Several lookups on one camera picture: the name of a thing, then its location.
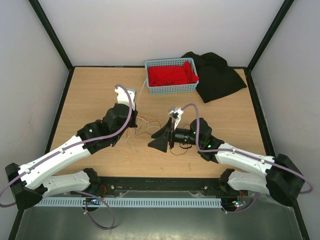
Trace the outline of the white zip tie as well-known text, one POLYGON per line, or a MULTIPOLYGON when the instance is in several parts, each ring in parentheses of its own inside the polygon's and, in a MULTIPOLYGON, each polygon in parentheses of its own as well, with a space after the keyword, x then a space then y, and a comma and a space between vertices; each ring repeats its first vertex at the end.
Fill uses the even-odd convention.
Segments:
POLYGON ((139 93, 138 93, 138 97, 137 97, 137 100, 136 100, 136 105, 137 105, 137 106, 139 105, 139 102, 140 102, 140 99, 141 99, 141 95, 142 95, 142 92, 143 92, 143 89, 144 89, 144 87, 145 87, 145 85, 146 85, 147 80, 148 80, 148 78, 146 78, 146 79, 144 80, 144 82, 143 82, 143 84, 142 84, 142 86, 141 86, 141 88, 140 88, 140 91, 139 91, 139 93))

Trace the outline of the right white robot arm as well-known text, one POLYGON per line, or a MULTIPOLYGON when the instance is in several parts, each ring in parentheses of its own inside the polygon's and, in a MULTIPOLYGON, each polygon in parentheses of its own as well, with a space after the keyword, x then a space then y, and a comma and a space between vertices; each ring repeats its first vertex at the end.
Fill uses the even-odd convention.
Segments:
POLYGON ((212 128, 203 118, 193 120, 188 129, 176 128, 170 118, 151 138, 148 147, 161 152, 167 152, 175 144, 198 146, 197 152, 204 160, 230 165, 218 183, 225 195, 233 191, 252 191, 292 207, 305 183, 302 173, 288 156, 263 156, 236 148, 214 137, 212 128))

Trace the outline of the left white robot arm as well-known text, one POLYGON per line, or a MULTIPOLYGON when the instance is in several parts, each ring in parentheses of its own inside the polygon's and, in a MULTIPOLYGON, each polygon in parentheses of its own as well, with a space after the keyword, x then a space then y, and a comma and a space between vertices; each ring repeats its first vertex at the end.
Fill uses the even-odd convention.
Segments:
POLYGON ((137 127, 137 114, 135 103, 116 103, 102 120, 86 124, 60 147, 29 163, 7 165, 13 205, 26 210, 44 198, 65 192, 96 193, 101 180, 93 168, 67 175, 56 173, 102 149, 114 147, 127 128, 137 127))

